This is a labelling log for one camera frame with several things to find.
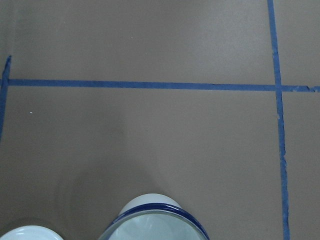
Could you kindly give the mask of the white enamel mug blue rim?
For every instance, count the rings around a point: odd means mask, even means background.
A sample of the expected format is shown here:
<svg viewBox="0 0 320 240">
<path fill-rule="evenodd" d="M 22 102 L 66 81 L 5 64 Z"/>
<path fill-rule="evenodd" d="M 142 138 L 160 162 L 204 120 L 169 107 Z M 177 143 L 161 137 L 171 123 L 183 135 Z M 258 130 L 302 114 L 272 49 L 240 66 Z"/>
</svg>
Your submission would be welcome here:
<svg viewBox="0 0 320 240">
<path fill-rule="evenodd" d="M 208 240 L 200 222 L 172 198 L 147 193 L 129 201 L 100 240 Z"/>
</svg>

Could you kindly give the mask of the white round lid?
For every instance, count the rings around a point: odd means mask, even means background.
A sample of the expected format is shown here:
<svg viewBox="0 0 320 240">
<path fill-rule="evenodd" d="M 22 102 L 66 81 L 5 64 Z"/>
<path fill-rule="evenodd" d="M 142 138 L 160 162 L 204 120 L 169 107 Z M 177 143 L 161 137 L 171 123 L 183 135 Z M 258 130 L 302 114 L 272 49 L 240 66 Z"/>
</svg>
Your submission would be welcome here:
<svg viewBox="0 0 320 240">
<path fill-rule="evenodd" d="M 17 227 L 0 237 L 1 240 L 63 240 L 55 231 L 38 225 Z"/>
</svg>

